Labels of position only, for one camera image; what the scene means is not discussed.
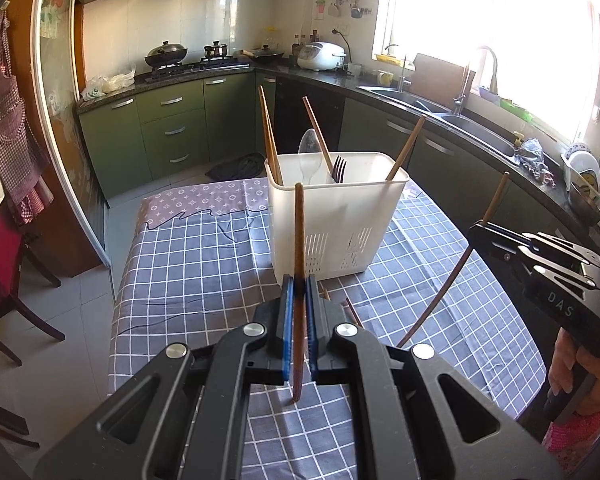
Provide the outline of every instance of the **cup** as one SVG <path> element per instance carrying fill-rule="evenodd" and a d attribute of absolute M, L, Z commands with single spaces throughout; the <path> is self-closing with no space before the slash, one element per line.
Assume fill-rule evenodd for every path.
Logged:
<path fill-rule="evenodd" d="M 385 70 L 378 71 L 378 84 L 380 86 L 391 86 L 391 81 L 394 80 L 393 72 L 386 72 Z"/>
<path fill-rule="evenodd" d="M 362 73 L 362 65 L 358 63 L 347 63 L 347 71 L 353 77 L 360 77 L 360 74 Z"/>

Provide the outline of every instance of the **checkered tablecloth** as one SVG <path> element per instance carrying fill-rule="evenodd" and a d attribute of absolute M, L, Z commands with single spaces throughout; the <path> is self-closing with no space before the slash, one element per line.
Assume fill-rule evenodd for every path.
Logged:
<path fill-rule="evenodd" d="M 253 181 L 243 181 L 244 189 Z M 114 310 L 109 391 L 173 342 L 217 342 L 246 323 L 280 288 L 269 254 L 267 211 L 208 212 L 144 228 L 132 244 Z M 348 296 L 367 330 L 396 344 L 466 247 L 466 240 L 417 186 L 405 191 L 373 263 L 324 282 L 332 301 Z M 411 343 L 427 342 L 510 416 L 544 381 L 542 359 L 515 307 L 474 253 Z M 297 404 L 288 386 L 253 386 L 242 478 L 353 479 L 347 389 L 315 386 L 305 366 Z"/>

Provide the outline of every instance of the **black countertop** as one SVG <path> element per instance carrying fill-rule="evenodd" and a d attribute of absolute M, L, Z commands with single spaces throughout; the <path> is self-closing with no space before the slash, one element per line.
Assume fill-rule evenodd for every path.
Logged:
<path fill-rule="evenodd" d="M 162 81 L 153 81 L 149 83 L 136 83 L 127 88 L 123 88 L 117 92 L 112 92 L 104 97 L 97 98 L 91 101 L 80 100 L 76 111 L 79 114 L 86 113 L 90 110 L 99 108 L 100 106 L 110 104 L 130 97 L 135 94 L 169 86 L 187 81 L 225 76 L 230 74 L 238 74 L 254 71 L 267 73 L 270 75 L 284 76 L 289 79 L 308 82 L 329 89 L 334 92 L 339 92 L 347 98 L 355 99 L 356 101 L 378 108 L 388 114 L 399 117 L 403 120 L 416 123 L 423 112 L 414 110 L 407 105 L 401 105 L 393 100 L 370 94 L 358 89 L 358 86 L 372 86 L 374 82 L 368 78 L 342 76 L 330 72 L 312 72 L 311 70 L 302 70 L 299 68 L 290 68 L 288 66 L 250 66 L 248 68 L 226 69 L 219 68 L 217 70 L 205 70 L 203 72 L 188 73 L 181 76 L 168 78 Z M 450 142 L 456 144 L 463 150 L 480 158 L 480 160 L 489 164 L 494 170 L 499 173 L 509 171 L 510 180 L 528 193 L 535 200 L 538 200 L 550 213 L 552 213 L 573 235 L 580 241 L 581 244 L 598 250 L 600 247 L 600 230 L 598 228 L 589 229 L 572 211 L 568 203 L 567 189 L 562 176 L 555 174 L 555 187 L 541 186 L 521 166 L 513 164 L 510 160 L 500 156 L 494 151 L 484 146 L 481 142 L 471 136 L 464 134 L 461 130 L 447 124 L 434 115 L 427 120 L 425 128 L 430 132 L 437 134 Z"/>

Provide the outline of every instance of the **cutting board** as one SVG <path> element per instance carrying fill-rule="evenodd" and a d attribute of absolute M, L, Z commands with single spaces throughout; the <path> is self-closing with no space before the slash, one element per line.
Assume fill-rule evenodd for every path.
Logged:
<path fill-rule="evenodd" d="M 453 109 L 454 99 L 458 97 L 462 86 L 464 67 L 424 54 L 416 54 L 413 65 L 416 70 L 411 75 L 409 92 Z M 474 76 L 472 70 L 467 89 L 471 88 Z"/>

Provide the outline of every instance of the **human hand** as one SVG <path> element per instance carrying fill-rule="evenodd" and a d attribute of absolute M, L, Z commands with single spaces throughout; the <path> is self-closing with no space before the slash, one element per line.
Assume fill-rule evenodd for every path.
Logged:
<path fill-rule="evenodd" d="M 600 359 L 593 357 L 583 346 L 576 350 L 576 345 L 569 333 L 561 328 L 555 341 L 554 357 L 548 377 L 554 395 L 560 393 L 561 390 L 571 393 L 573 389 L 573 372 L 571 370 L 576 362 L 597 379 L 592 390 L 576 408 L 579 415 L 592 415 L 600 411 Z"/>

